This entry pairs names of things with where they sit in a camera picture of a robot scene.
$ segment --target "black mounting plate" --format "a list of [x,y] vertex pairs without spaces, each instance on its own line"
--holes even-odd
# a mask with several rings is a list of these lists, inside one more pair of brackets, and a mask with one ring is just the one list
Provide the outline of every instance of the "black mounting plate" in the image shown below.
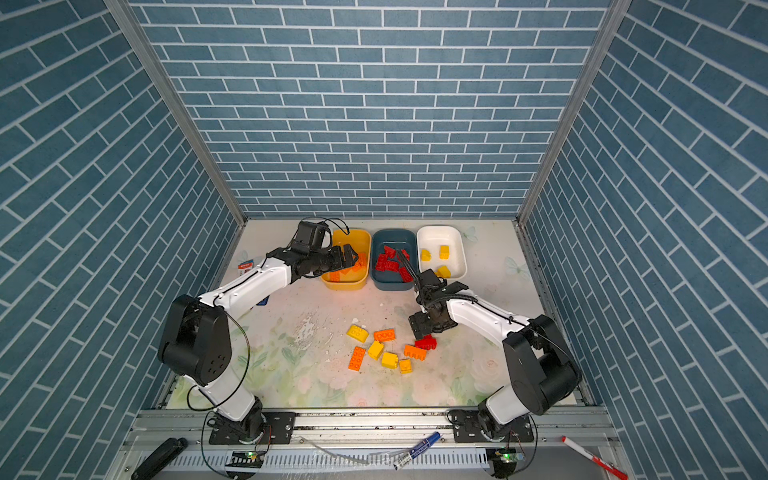
[[[272,427],[272,445],[288,445],[293,435],[293,423],[296,420],[294,412],[262,412],[266,419],[264,431]],[[259,441],[259,447],[266,448],[266,439]],[[243,445],[236,438],[230,437],[224,429],[213,430],[208,443],[211,445]]]
[[[453,409],[448,412],[448,420],[453,424],[453,441],[456,443],[488,442],[480,428],[477,410]],[[499,440],[499,443],[509,440],[511,443],[533,442],[533,430],[528,415],[512,420],[512,433]]]

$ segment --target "blue bin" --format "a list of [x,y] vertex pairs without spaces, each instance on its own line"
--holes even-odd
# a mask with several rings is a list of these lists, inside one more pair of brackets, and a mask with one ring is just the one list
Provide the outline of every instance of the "blue bin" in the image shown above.
[[410,290],[413,282],[404,283],[400,272],[379,272],[376,261],[384,253],[384,246],[395,250],[405,250],[411,256],[413,271],[419,271],[419,251],[416,246],[416,235],[404,228],[387,228],[373,234],[371,239],[371,278],[379,290]]

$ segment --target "white plastic tray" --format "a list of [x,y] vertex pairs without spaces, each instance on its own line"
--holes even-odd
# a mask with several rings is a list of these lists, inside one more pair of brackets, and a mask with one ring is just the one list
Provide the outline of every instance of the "white plastic tray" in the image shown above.
[[[447,225],[430,225],[421,227],[416,233],[416,244],[419,246],[419,268],[423,272],[427,269],[437,269],[445,265],[451,270],[449,280],[459,280],[467,273],[467,259],[464,256],[464,243],[462,234],[454,227]],[[440,260],[440,246],[448,245],[449,257]],[[427,249],[432,254],[428,262],[422,261],[422,249]]]

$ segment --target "brick wall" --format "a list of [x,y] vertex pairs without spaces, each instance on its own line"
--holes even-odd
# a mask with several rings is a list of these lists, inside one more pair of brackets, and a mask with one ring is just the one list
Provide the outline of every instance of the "brick wall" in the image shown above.
[[101,0],[0,11],[0,478],[90,478],[234,224]]
[[248,215],[510,217],[609,1],[208,3],[131,2]]
[[531,217],[638,478],[768,478],[767,25],[634,0]]

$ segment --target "plastic container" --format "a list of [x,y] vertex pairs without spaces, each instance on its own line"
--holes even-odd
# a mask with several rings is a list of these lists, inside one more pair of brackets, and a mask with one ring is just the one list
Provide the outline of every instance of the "plastic container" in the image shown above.
[[419,257],[416,251],[416,235],[411,230],[403,228],[387,228],[373,234],[371,245],[370,269],[373,283],[379,290],[410,290],[413,282],[405,283],[399,272],[379,272],[376,269],[376,259],[384,253],[384,246],[395,250],[405,250],[411,256],[411,266],[419,272]]
[[[445,265],[451,270],[451,278],[448,280],[459,280],[467,274],[467,259],[464,255],[464,243],[462,234],[454,227],[448,225],[430,225],[419,228],[416,233],[416,243],[419,246],[419,268],[424,270],[437,269]],[[448,245],[449,256],[447,260],[440,259],[440,246]],[[422,262],[422,249],[427,249],[432,255],[432,259]]]
[[359,229],[350,229],[349,235],[344,230],[335,230],[331,236],[331,242],[333,245],[349,243],[358,254],[364,253],[366,255],[366,264],[357,271],[349,270],[343,273],[344,270],[342,270],[339,272],[338,282],[331,281],[331,273],[324,273],[321,277],[323,283],[331,290],[360,290],[368,280],[368,268],[371,261],[371,234]]

